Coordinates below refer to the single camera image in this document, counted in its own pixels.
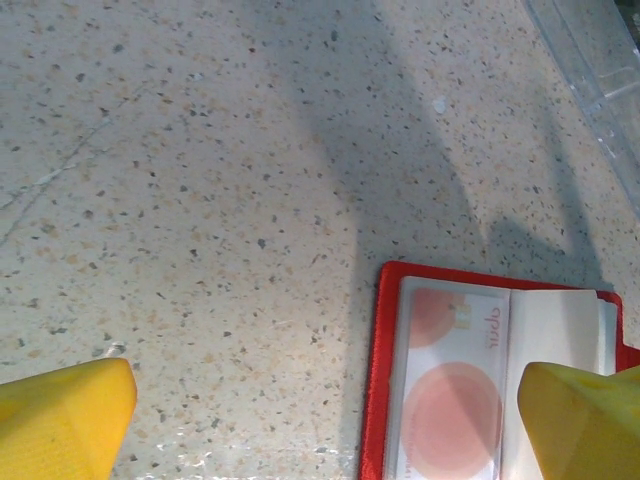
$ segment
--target yellow plastic piece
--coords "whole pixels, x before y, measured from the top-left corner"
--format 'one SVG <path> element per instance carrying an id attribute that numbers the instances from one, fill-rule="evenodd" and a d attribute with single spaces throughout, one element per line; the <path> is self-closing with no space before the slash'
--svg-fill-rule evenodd
<path id="1" fill-rule="evenodd" d="M 135 404 L 121 358 L 0 385 L 0 478 L 108 479 Z"/>
<path id="2" fill-rule="evenodd" d="M 530 363 L 518 407 L 545 480 L 640 479 L 640 367 L 606 377 Z"/>

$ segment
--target red case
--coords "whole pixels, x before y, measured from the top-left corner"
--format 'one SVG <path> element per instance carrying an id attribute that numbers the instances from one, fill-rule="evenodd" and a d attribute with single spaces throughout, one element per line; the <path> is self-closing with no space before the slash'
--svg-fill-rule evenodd
<path id="1" fill-rule="evenodd" d="M 400 282 L 404 277 L 422 277 L 450 282 L 470 283 L 514 290 L 560 290 L 565 287 L 551 283 L 464 272 L 448 268 L 428 267 L 404 262 L 388 262 L 382 267 L 376 301 L 376 315 L 371 341 L 369 383 L 362 425 L 360 480 L 382 480 L 384 443 L 387 434 L 389 379 L 393 360 L 393 345 L 398 312 Z M 598 291 L 598 298 L 618 307 L 616 329 L 616 371 L 640 365 L 640 350 L 623 343 L 622 299 L 612 292 Z"/>

